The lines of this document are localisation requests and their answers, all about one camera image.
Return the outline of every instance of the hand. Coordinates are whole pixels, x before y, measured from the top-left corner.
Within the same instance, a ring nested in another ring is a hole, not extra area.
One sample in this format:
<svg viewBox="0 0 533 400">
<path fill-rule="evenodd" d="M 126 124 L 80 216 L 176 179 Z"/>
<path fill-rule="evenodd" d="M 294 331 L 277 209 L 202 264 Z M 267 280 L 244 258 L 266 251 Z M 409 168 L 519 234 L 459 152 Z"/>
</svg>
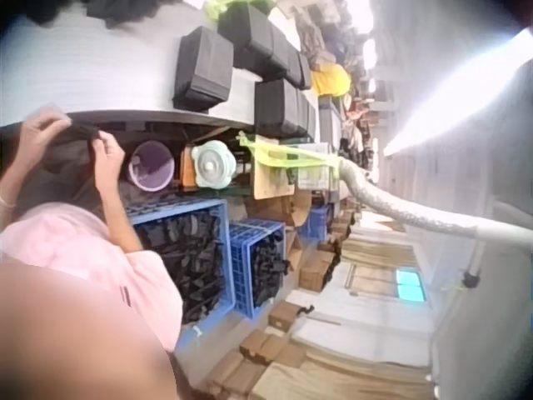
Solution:
<svg viewBox="0 0 533 400">
<path fill-rule="evenodd" d="M 71 121 L 64 114 L 51 109 L 43 109 L 36 117 L 28 119 L 20 129 L 13 166 L 25 173 L 32 170 L 42 160 L 48 144 L 70 125 Z"/>
<path fill-rule="evenodd" d="M 124 161 L 124 150 L 111 133 L 100 131 L 100 139 L 92 142 L 96 154 L 94 179 L 100 195 L 118 193 L 118 176 Z"/>
</svg>

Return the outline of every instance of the pink shirt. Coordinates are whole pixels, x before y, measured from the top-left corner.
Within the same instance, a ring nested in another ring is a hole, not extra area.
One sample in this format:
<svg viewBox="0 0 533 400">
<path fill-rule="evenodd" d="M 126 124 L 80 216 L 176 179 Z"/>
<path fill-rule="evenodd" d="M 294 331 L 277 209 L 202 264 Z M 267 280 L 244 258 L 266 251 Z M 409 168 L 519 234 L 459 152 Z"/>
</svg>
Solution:
<svg viewBox="0 0 533 400">
<path fill-rule="evenodd" d="M 151 251 L 124 254 L 91 213 L 68 204 L 43 204 L 8 226 L 0 243 L 5 254 L 23 263 L 105 288 L 139 313 L 166 350 L 176 346 L 182 297 L 161 257 Z"/>
</svg>

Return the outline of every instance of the yellow caution tape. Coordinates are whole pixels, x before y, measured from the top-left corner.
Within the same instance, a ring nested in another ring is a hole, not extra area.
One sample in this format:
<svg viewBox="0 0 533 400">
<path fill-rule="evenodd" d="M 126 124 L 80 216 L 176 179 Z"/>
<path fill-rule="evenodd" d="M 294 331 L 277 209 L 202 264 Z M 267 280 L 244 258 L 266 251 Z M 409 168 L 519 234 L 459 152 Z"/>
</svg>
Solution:
<svg viewBox="0 0 533 400">
<path fill-rule="evenodd" d="M 333 154 L 320 154 L 296 147 L 279 144 L 252 142 L 240 133 L 237 136 L 239 144 L 250 149 L 252 156 L 259 163 L 274 168 L 309 168 L 330 167 L 333 168 L 333 176 L 339 178 L 339 157 Z"/>
</svg>

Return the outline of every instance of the purple bucket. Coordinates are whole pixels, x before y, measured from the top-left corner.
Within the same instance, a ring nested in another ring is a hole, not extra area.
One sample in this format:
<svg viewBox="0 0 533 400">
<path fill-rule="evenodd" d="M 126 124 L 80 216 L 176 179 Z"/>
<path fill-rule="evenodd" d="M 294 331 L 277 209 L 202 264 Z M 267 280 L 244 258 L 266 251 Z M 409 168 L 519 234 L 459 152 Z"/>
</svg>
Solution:
<svg viewBox="0 0 533 400">
<path fill-rule="evenodd" d="M 167 146 L 150 140 L 135 149 L 127 166 L 129 178 L 140 189 L 157 192 L 174 176 L 174 157 Z"/>
</svg>

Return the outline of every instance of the hair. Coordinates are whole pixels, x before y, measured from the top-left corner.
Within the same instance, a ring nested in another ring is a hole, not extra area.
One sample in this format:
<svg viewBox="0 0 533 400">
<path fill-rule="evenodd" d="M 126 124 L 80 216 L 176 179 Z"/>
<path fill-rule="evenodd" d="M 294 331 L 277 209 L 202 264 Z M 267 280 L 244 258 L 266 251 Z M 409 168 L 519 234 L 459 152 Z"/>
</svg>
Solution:
<svg viewBox="0 0 533 400">
<path fill-rule="evenodd" d="M 176 390 L 177 396 L 180 400 L 194 400 L 195 397 L 192 395 L 193 390 L 189 380 L 183 372 L 182 366 L 177 361 L 176 356 L 173 352 L 167 352 L 168 359 L 172 365 L 172 371 L 174 372 L 174 379 L 176 379 Z"/>
</svg>

